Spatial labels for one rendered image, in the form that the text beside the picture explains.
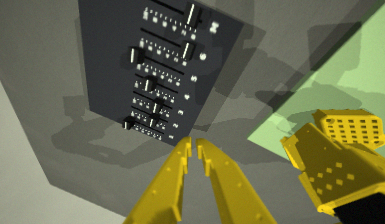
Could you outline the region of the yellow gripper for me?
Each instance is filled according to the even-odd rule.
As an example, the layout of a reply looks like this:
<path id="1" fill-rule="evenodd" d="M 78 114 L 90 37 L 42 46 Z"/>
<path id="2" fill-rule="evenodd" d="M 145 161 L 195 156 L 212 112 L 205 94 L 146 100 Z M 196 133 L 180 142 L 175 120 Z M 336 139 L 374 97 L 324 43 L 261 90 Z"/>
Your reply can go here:
<path id="1" fill-rule="evenodd" d="M 222 224 L 277 224 L 239 166 L 204 138 L 195 140 L 205 176 L 210 176 Z M 177 224 L 182 218 L 184 174 L 192 138 L 170 153 L 122 224 Z"/>

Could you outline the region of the dark grey lighting desk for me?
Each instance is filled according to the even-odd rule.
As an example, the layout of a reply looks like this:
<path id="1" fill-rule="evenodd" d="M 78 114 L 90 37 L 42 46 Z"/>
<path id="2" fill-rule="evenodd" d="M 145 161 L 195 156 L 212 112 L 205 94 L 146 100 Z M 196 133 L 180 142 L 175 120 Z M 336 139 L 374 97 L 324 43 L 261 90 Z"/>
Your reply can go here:
<path id="1" fill-rule="evenodd" d="M 244 23 L 194 0 L 78 0 L 78 6 L 90 111 L 176 147 Z"/>

